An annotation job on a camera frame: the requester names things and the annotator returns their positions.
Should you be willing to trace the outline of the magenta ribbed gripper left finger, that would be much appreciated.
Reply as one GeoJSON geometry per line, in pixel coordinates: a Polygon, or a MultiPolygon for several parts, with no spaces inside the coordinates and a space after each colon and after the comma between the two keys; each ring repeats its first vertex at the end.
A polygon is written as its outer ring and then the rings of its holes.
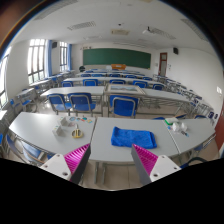
{"type": "Polygon", "coordinates": [[[90,154],[91,147],[86,144],[65,155],[55,154],[41,166],[41,169],[78,184],[83,176],[90,154]]]}

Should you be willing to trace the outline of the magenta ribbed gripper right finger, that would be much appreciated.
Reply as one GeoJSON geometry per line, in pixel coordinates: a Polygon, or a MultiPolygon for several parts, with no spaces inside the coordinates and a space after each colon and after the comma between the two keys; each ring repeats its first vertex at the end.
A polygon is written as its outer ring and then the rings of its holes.
{"type": "Polygon", "coordinates": [[[180,167],[166,155],[157,156],[136,144],[132,145],[131,155],[143,185],[180,170],[180,167]]]}

